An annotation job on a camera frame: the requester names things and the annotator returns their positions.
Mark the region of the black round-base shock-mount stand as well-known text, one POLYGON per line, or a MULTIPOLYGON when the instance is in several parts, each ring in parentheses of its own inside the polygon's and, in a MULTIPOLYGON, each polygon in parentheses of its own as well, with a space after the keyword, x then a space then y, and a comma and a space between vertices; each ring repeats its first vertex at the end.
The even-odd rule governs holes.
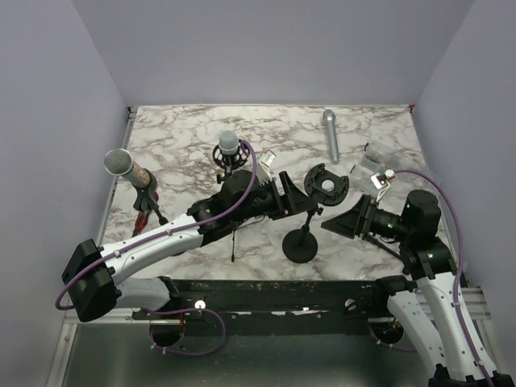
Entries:
POLYGON ((315 165, 305 176, 304 188, 310 199, 306 221, 301 228, 290 231, 283 239, 282 250, 295 264, 305 264, 313 260, 318 252, 318 241, 310 232, 311 219, 321 214, 321 206, 337 206, 347 196, 349 178, 338 176, 326 169, 324 163, 315 165))

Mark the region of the silver grey handheld microphone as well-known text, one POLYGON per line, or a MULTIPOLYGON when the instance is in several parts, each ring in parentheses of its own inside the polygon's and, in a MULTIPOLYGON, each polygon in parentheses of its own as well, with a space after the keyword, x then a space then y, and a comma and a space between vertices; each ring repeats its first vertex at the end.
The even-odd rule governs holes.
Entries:
POLYGON ((333 110, 325 110, 322 113, 322 123, 327 131, 327 140, 332 164, 339 163, 339 147, 335 127, 335 113, 333 110))

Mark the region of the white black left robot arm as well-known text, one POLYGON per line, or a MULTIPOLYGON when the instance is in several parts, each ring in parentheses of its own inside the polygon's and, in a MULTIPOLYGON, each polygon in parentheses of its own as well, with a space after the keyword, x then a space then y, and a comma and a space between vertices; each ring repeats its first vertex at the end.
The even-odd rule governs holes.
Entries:
POLYGON ((261 183, 251 172, 237 171, 218 193, 161 227, 102 247, 92 239, 80 242, 61 275, 79 320, 91 322, 115 308, 142 308, 171 318, 179 306, 173 283, 165 277, 139 279, 136 273, 222 239, 250 218, 321 213, 288 173, 282 172, 280 181, 282 193, 274 180, 261 183))

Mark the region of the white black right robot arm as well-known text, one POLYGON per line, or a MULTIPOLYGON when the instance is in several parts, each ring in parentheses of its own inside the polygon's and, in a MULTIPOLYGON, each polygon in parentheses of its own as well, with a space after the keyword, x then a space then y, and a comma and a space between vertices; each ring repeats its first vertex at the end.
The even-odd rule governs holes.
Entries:
POLYGON ((512 386, 512 377, 498 371, 476 332, 455 260, 436 235, 440 218, 437 197, 415 189, 400 215, 380 209, 364 195, 322 228, 349 239, 374 234, 399 244, 411 278, 379 279, 381 290, 372 294, 371 306, 402 325, 426 367, 430 386, 512 386))

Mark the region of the white foam-head microphone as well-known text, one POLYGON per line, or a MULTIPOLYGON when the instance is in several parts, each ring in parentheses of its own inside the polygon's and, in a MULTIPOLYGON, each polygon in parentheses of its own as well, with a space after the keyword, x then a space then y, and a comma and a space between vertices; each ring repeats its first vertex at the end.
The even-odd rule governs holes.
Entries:
POLYGON ((223 131, 218 139, 218 148, 222 153, 223 161, 231 166, 239 162, 239 139, 230 130, 223 131))

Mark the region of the black clip round-base stand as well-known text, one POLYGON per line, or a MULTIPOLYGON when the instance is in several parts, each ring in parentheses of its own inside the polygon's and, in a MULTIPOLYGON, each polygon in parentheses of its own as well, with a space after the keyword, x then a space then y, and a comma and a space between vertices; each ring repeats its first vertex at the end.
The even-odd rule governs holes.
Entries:
POLYGON ((136 191, 136 200, 133 204, 133 208, 143 214, 154 212, 158 218, 159 224, 163 226, 168 222, 168 220, 162 215, 158 205, 159 197, 157 196, 157 179, 147 169, 144 169, 144 171, 149 176, 150 181, 143 188, 133 185, 133 188, 136 191))

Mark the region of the copper body mesh microphone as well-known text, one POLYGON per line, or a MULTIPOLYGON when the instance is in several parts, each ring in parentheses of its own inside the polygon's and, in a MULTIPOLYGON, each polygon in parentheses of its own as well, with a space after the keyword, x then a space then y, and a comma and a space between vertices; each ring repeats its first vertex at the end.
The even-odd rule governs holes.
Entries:
POLYGON ((136 163, 131 153, 124 148, 110 150, 104 157, 104 167, 109 174, 124 178, 137 189, 157 187, 152 173, 136 163))

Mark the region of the clear plastic screw box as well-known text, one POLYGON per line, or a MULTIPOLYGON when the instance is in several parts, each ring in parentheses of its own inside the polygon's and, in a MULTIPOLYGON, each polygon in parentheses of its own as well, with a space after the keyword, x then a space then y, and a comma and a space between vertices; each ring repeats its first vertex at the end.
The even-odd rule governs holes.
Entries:
POLYGON ((367 142, 361 158, 349 173, 350 182, 366 194, 377 196, 379 188, 371 177, 384 173, 386 169, 398 169, 402 165, 402 154, 378 142, 367 142))

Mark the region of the black robot mounting base rail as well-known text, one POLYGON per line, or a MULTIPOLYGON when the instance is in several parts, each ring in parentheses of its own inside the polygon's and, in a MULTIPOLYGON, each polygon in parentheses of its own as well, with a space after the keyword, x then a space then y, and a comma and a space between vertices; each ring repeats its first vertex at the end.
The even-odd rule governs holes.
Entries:
POLYGON ((134 320, 182 326, 189 333, 229 335, 365 335, 369 323, 391 323, 378 281, 175 280, 161 315, 141 310, 134 320))

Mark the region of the red handled pliers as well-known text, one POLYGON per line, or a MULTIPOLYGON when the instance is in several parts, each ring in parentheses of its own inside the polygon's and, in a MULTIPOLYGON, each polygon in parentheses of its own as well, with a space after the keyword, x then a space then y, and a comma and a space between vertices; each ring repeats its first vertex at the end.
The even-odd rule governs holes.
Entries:
POLYGON ((137 218, 134 223, 132 237, 139 235, 148 224, 150 214, 155 210, 159 195, 154 192, 151 196, 144 194, 142 191, 137 192, 137 198, 133 208, 138 211, 137 218))

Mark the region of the aluminium frame extrusion rail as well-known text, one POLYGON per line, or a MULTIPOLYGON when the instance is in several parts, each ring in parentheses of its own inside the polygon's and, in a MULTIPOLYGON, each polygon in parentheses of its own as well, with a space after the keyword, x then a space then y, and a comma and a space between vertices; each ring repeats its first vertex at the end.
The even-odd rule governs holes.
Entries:
POLYGON ((231 335, 371 335, 398 349, 407 337, 431 386, 500 386, 452 280, 171 281, 75 286, 69 309, 83 323, 129 310, 147 323, 152 346, 188 357, 218 352, 231 335))

